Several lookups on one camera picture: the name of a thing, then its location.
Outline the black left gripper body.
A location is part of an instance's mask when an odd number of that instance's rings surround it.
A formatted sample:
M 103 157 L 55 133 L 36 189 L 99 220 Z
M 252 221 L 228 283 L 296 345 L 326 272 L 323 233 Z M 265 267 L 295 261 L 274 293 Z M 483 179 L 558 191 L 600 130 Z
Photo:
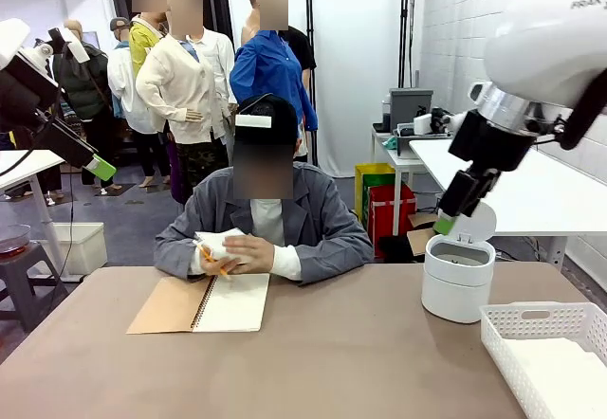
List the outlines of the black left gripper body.
M 1 70 L 1 127 L 39 130 L 58 89 L 44 71 L 22 55 L 15 55 Z

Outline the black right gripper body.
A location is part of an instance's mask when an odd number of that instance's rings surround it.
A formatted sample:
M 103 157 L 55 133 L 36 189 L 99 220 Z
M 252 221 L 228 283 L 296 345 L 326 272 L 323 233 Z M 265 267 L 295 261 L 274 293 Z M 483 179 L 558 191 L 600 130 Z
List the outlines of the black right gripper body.
M 534 144 L 534 136 L 513 134 L 489 123 L 477 110 L 466 113 L 449 153 L 475 168 L 512 172 Z

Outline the person's right hand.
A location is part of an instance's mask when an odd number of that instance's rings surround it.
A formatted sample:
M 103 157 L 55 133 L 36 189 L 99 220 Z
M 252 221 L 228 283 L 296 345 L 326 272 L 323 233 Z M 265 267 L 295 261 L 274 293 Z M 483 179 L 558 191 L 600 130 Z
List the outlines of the person's right hand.
M 240 263 L 239 258 L 224 257 L 218 260 L 200 253 L 200 266 L 203 272 L 210 276 L 228 276 Z

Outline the person's left hand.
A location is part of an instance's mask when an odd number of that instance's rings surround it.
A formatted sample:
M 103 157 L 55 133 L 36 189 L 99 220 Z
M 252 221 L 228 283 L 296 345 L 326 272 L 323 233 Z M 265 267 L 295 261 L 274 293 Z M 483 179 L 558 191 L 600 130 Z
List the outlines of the person's left hand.
M 231 275 L 269 273 L 273 267 L 275 246 L 263 238 L 230 236 L 223 245 L 229 254 L 235 256 L 226 267 Z

